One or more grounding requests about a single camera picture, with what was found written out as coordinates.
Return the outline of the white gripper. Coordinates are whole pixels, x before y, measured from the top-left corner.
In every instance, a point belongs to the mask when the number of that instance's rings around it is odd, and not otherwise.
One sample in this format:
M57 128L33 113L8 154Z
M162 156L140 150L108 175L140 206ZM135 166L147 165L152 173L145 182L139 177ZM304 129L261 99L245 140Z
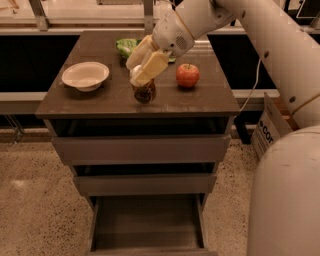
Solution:
M169 53L162 50L180 57L193 47L195 38L190 27L191 21L191 12L183 8L169 10L161 17L152 36L146 35L126 61L126 67L131 70L132 85L142 87L168 67ZM148 55L149 59L141 64Z

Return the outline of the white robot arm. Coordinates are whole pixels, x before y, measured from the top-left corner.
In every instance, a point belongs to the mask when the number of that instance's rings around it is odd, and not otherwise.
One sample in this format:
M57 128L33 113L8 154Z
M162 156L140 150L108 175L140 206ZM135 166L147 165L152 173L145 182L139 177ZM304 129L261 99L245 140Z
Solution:
M298 128L262 156L247 256L320 256L320 46L274 0L183 0L126 62L142 86L200 36L241 23Z

